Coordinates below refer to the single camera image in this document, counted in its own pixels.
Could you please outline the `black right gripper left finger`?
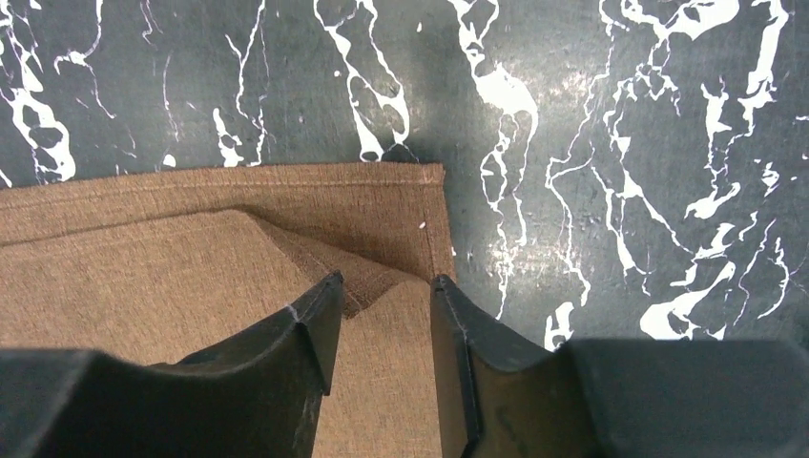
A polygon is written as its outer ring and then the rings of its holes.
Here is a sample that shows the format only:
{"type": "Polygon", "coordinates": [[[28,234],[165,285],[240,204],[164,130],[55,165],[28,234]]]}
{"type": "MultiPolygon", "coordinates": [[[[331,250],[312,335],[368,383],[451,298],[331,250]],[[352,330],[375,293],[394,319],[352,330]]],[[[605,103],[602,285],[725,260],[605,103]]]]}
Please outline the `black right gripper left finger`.
{"type": "Polygon", "coordinates": [[[308,457],[330,393],[343,278],[175,364],[1,353],[5,457],[308,457]]]}

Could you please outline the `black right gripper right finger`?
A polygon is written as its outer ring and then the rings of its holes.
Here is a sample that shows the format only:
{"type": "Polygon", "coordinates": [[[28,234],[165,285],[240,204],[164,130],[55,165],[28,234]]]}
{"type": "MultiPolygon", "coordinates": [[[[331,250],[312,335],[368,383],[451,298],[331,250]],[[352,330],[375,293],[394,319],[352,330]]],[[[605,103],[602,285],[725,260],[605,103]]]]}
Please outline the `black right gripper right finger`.
{"type": "Polygon", "coordinates": [[[445,457],[804,457],[808,354],[784,341],[575,339],[548,351],[446,276],[430,325],[445,457]]]}

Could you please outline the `brown woven cloth napkin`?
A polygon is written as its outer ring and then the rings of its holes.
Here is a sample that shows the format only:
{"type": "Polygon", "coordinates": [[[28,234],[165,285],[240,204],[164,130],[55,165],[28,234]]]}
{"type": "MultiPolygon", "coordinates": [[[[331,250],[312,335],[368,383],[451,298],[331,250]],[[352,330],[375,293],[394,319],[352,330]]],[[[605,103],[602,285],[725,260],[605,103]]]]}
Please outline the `brown woven cloth napkin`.
{"type": "Polygon", "coordinates": [[[210,168],[1,191],[1,343],[174,363],[340,272],[318,457],[441,453],[431,281],[453,276],[438,164],[210,168]]]}

